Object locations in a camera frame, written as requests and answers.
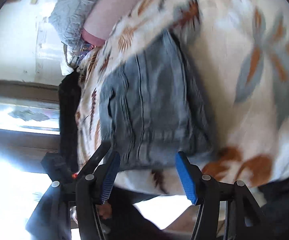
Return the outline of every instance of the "dark clothing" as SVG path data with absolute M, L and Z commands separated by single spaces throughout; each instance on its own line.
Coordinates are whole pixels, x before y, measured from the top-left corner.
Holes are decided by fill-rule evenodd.
M 60 154 L 72 172 L 78 171 L 77 146 L 78 127 L 75 120 L 81 88 L 78 85 L 79 74 L 72 72 L 59 85 L 60 104 Z
M 267 203 L 262 211 L 277 240 L 289 240 L 289 179 L 259 187 Z
M 112 219 L 102 220 L 110 228 L 108 240 L 170 240 L 167 234 L 145 219 L 132 205 L 154 197 L 113 187 L 108 200 Z

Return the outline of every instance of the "metal rivet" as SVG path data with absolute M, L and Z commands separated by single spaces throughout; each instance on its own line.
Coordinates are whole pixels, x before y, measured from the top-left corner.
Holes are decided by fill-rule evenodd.
M 60 182 L 58 182 L 57 180 L 51 183 L 52 187 L 58 187 L 60 185 Z
M 208 174 L 204 174 L 204 175 L 202 175 L 202 179 L 203 180 L 211 180 L 211 177 Z
M 94 179 L 94 175 L 93 174 L 86 175 L 86 180 L 93 180 L 93 179 Z
M 237 180 L 237 185 L 242 187 L 245 185 L 245 183 L 242 180 Z

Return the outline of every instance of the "pink fabric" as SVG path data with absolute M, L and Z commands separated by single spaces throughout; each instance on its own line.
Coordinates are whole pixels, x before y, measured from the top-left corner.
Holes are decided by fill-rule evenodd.
M 97 38 L 96 36 L 93 36 L 92 34 L 87 32 L 85 28 L 82 28 L 81 36 L 86 42 L 97 47 L 102 46 L 105 43 L 105 40 Z
M 82 37 L 85 41 L 101 46 L 109 38 L 115 23 L 140 0 L 99 0 L 83 26 Z

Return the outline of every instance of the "floral blanket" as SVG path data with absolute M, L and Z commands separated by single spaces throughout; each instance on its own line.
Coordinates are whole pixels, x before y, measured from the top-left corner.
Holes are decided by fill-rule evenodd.
M 101 142 L 104 79 L 164 29 L 190 49 L 214 109 L 219 160 L 203 173 L 249 187 L 289 177 L 289 4 L 286 0 L 141 0 L 80 65 L 78 163 Z M 174 168 L 123 171 L 115 184 L 183 194 Z

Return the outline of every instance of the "clamp jaw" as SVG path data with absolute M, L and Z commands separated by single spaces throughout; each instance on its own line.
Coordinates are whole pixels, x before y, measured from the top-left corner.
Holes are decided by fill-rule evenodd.
M 106 154 L 110 155 L 108 161 L 99 165 Z M 41 240 L 71 240 L 70 208 L 77 206 L 81 240 L 104 240 L 95 205 L 102 205 L 110 196 L 120 166 L 119 153 L 111 150 L 109 142 L 103 142 L 75 179 L 60 155 L 47 154 L 41 164 L 53 182 L 26 230 Z
M 216 239 L 220 201 L 226 201 L 223 240 L 274 239 L 261 208 L 243 181 L 218 182 L 190 164 L 183 152 L 176 156 L 176 168 L 187 198 L 192 204 L 201 205 L 191 240 Z

